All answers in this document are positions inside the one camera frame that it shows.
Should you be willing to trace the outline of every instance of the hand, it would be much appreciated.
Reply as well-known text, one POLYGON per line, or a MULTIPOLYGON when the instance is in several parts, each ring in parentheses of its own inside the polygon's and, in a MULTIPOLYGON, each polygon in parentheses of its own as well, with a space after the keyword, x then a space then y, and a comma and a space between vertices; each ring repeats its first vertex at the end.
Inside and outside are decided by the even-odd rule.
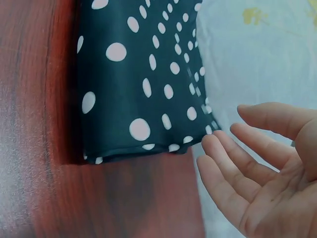
POLYGON ((203 139, 197 160, 219 210, 249 238, 317 237, 317 111, 280 103, 240 106, 248 124, 231 132, 276 172, 259 164, 222 131, 203 139), (252 128, 295 141, 295 148, 252 128))

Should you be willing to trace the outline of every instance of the white polka dot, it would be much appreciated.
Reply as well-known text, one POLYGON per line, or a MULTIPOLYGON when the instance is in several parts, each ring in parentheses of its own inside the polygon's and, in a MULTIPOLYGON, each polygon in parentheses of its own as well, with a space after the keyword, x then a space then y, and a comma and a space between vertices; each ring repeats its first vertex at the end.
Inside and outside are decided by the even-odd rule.
POLYGON ((128 18, 128 26, 134 33, 137 33, 139 31, 139 23, 137 19, 135 19, 133 16, 130 16, 128 18))
POLYGON ((177 28, 177 30, 178 31, 181 31, 182 30, 182 24, 180 23, 180 22, 178 22, 177 24, 176 24, 176 28, 177 28))
POLYGON ((197 118, 197 112, 196 112, 195 108, 190 107, 187 110, 187 117, 189 120, 195 120, 197 118))
POLYGON ((189 62, 189 55, 187 53, 184 54, 184 59, 186 63, 189 62))
POLYGON ((169 130, 172 128, 172 124, 170 123, 170 119, 167 114, 163 114, 162 122, 166 130, 169 130))
POLYGON ((212 126, 214 127, 215 130, 218 130, 218 125, 217 125, 217 123, 214 120, 211 122, 211 124, 212 124, 212 126))
POLYGON ((194 139, 194 138, 191 137, 191 136, 186 136, 186 137, 184 138, 183 142, 184 142, 184 144, 186 144, 186 143, 192 142, 193 139, 194 139))
POLYGON ((205 67, 201 67, 199 70, 199 73, 201 76, 204 76, 205 75, 205 67))
POLYGON ((151 3, 150 3, 150 0, 145 0, 145 4, 150 7, 151 3))
POLYGON ((176 145, 176 144, 172 144, 172 145, 170 145, 169 147, 168 147, 168 150, 169 150, 169 152, 174 152, 174 151, 177 151, 177 150, 179 150, 179 145, 176 145))
POLYGON ((171 99, 174 96, 173 88, 169 84, 165 85, 164 94, 167 99, 171 99))
POLYGON ((147 11, 145 10, 145 8, 142 5, 139 7, 139 11, 140 11, 141 16, 144 19, 147 18, 147 16, 148 16, 147 11))
POLYGON ((143 145, 142 148, 145 150, 152 150, 155 147, 155 144, 143 145))
POLYGON ((205 105, 202 105, 202 110, 203 110, 204 114, 208 114, 208 112, 207 112, 207 109, 206 109, 206 106, 205 106, 205 105))
POLYGON ((199 81, 199 75, 198 75, 198 73, 197 73, 197 72, 194 74, 194 78, 195 78, 195 81, 196 81, 196 82, 198 82, 198 81, 199 81))
POLYGON ((81 37, 79 37, 78 42, 77 42, 77 53, 79 53, 81 47, 83 46, 83 43, 84 43, 84 37, 81 36, 81 37))
POLYGON ((172 73, 175 75, 177 75, 180 71, 179 65, 176 62, 172 62, 169 68, 170 68, 170 71, 172 71, 172 73))
POLYGON ((96 165, 99 165, 99 164, 101 164, 103 161, 104 161, 104 160, 103 160, 102 157, 98 157, 98 158, 96 158, 95 164, 96 164, 96 165))
POLYGON ((83 102, 81 105, 81 109, 83 114, 87 114, 94 107, 96 102, 96 96, 93 92, 88 92, 85 94, 83 98, 83 102))
POLYGON ((211 129, 211 126, 210 126, 210 125, 206 126, 206 133, 207 133, 208 135, 211 135, 211 134, 212 134, 212 129, 211 129))
POLYGON ((194 95, 195 94, 195 87, 194 87, 194 85, 192 84, 192 83, 190 83, 190 85, 189 85, 189 91, 190 91, 190 93, 192 94, 192 95, 194 95))
POLYGON ((167 10, 168 10, 169 13, 171 13, 171 12, 173 11, 173 6, 172 6, 172 4, 169 3, 169 4, 167 5, 167 10))
POLYGON ((158 37, 156 35, 153 35, 152 40, 153 40, 154 47, 157 49, 159 47, 159 39, 158 39, 158 37))
POLYGON ((209 105, 206 106, 206 110, 207 110, 207 113, 210 114, 212 112, 212 109, 209 105))
POLYGON ((116 42, 108 47, 106 56, 114 62, 122 61, 127 56, 127 50, 123 44, 116 42))
POLYGON ((178 36, 177 33, 175 34, 175 40, 176 40, 177 43, 179 43, 179 36, 178 36))
POLYGON ((146 140, 151 134, 149 124, 142 118, 135 119, 130 124, 129 130, 131 136, 139 141, 146 140))
POLYGON ((163 11, 163 18, 168 21, 168 15, 166 11, 163 11))
POLYGON ((108 5, 108 0, 94 0, 93 4, 91 5, 91 8, 93 10, 98 10, 101 8, 104 8, 108 5))
POLYGON ((153 54, 150 55, 149 62, 150 62, 151 70, 155 70, 157 68, 157 61, 153 54))
POLYGON ((180 48, 179 44, 175 45, 175 52, 180 55, 182 53, 182 49, 180 48))
POLYGON ((187 13, 184 13, 184 14, 183 14, 183 21, 184 21, 184 22, 187 22, 188 19, 189 19, 188 14, 187 14, 187 13))
POLYGON ((165 33, 166 28, 165 28, 165 26, 164 26, 163 23, 160 22, 160 23, 158 24, 158 30, 159 30, 159 32, 161 32, 162 34, 165 33))
POLYGON ((194 7, 195 11, 199 11, 201 6, 202 6, 201 3, 196 4, 195 7, 194 7))
POLYGON ((188 42, 188 49, 191 51, 193 49, 194 45, 193 42, 189 41, 188 42))
POLYGON ((200 97, 200 96, 201 96, 201 94, 202 94, 202 93, 200 92, 199 87, 196 87, 196 93, 197 93, 197 96, 198 96, 198 97, 200 97))
POLYGON ((150 82, 147 78, 145 78, 143 80, 143 91, 144 91, 144 94, 145 96, 147 96, 148 98, 152 95, 152 91, 151 91, 151 85, 150 85, 150 82))

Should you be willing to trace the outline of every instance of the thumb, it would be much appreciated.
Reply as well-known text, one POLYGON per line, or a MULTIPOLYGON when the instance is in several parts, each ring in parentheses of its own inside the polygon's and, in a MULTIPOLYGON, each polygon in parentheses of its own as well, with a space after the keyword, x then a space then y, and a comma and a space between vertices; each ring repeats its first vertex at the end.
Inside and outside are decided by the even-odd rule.
POLYGON ((295 148, 303 161, 308 181, 317 179, 317 119, 302 127, 295 139, 295 148))

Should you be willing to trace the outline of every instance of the palm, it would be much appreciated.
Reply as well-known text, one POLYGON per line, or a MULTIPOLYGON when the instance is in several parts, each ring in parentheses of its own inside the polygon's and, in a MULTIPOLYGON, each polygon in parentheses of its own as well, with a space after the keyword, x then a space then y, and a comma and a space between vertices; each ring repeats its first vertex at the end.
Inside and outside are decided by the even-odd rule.
POLYGON ((279 172, 259 164, 224 132, 205 137, 207 155, 198 167, 218 208, 247 237, 315 237, 317 182, 297 150, 248 125, 235 124, 231 131, 279 172))

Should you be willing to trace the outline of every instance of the polka dot fabric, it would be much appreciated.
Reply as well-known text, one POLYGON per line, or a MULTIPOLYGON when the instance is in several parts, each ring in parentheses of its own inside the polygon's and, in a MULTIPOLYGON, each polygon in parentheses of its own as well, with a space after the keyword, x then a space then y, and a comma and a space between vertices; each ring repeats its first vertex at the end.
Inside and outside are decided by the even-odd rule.
POLYGON ((84 159, 185 153, 220 129, 196 41, 198 0, 82 0, 84 159))

